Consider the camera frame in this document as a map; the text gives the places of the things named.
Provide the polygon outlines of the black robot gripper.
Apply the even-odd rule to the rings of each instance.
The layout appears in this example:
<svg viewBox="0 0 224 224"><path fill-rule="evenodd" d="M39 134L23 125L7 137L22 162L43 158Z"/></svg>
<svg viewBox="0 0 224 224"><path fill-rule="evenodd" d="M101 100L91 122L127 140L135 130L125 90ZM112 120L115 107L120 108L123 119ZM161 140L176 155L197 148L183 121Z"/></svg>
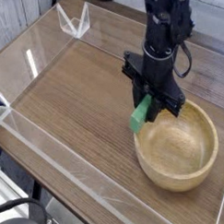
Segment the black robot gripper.
<svg viewBox="0 0 224 224"><path fill-rule="evenodd" d="M147 108L147 122L154 123L162 110L173 116L180 114L185 95L174 76L171 59L156 60L146 53L124 53L124 74L132 81L134 106L150 95L152 101Z"/></svg>

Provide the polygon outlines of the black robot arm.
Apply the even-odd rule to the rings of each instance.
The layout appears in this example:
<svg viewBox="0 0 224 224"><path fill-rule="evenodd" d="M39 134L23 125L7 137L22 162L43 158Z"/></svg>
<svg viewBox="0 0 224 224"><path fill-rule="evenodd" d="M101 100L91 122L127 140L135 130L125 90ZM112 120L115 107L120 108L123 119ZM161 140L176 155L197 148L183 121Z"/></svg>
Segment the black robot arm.
<svg viewBox="0 0 224 224"><path fill-rule="evenodd" d="M180 49L192 58L185 41L192 36L194 22L190 0L143 1L147 11L143 52L126 52L122 70L132 81L134 105L149 99L145 120L153 123L163 110L176 117L185 103L175 78L187 77L191 70L179 71L175 62Z"/></svg>

